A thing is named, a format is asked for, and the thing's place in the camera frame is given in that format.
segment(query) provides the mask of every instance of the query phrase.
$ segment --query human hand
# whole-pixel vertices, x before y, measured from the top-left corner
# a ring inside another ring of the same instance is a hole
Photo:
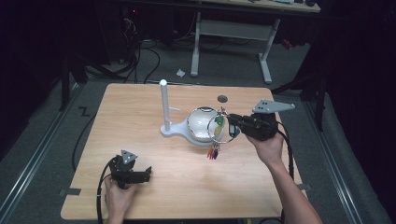
[[[283,137],[277,133],[273,138],[266,141],[259,141],[246,135],[247,140],[256,148],[257,155],[269,168],[274,165],[283,165],[282,162],[282,146]]]
[[[108,224],[122,223],[126,211],[131,206],[138,184],[133,184],[128,189],[120,189],[117,181],[112,180],[109,175],[105,178],[105,186]]]

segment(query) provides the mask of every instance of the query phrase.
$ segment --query right hand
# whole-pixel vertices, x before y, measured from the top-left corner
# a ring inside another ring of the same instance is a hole
[[[282,146],[283,137],[277,133],[273,138],[266,141],[259,141],[255,138],[247,136],[247,140],[256,148],[257,155],[260,160],[268,167],[274,165],[283,165],[282,161]]]

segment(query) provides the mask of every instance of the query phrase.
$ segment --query table top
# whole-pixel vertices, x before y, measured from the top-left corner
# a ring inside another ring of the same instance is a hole
[[[250,115],[260,99],[273,100],[265,88],[168,85],[172,123],[180,123],[200,106]],[[218,101],[219,95],[228,98]],[[110,84],[67,195],[61,215],[65,219],[96,219],[96,190],[107,162],[125,149],[138,156],[135,171],[152,166],[151,179],[142,183],[126,218],[237,218],[278,217],[282,206],[273,179],[243,134],[221,145],[216,160],[208,148],[180,136],[164,137],[160,85]],[[288,164],[286,144],[283,162]],[[295,166],[295,182],[301,178]],[[102,190],[103,217],[107,217]]]
[[[285,4],[279,3],[271,0],[260,0],[254,3],[248,0],[200,0],[207,3],[218,3],[218,4],[230,4],[243,7],[264,7],[271,9],[281,9],[289,11],[299,11],[299,12],[320,12],[320,7],[318,4],[314,4],[312,7],[307,6],[305,3],[293,3]]]

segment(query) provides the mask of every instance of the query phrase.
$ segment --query human arm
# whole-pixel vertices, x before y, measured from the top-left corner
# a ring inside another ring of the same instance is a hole
[[[262,162],[268,167],[276,185],[288,223],[322,223],[318,213],[291,179],[282,161],[283,137],[259,141],[247,136]]]
[[[133,184],[128,189],[120,189],[117,181],[112,180],[111,176],[107,176],[105,178],[105,186],[105,201],[108,210],[107,224],[121,224],[126,211],[131,206],[138,184]]]

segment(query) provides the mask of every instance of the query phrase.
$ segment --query white bowl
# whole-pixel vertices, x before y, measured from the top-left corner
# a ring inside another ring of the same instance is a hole
[[[219,126],[214,119],[217,114],[218,112],[211,107],[203,106],[194,109],[187,118],[191,136],[200,142],[213,141],[212,138],[215,137],[215,130]],[[212,138],[207,131],[207,124],[209,121],[209,133]]]

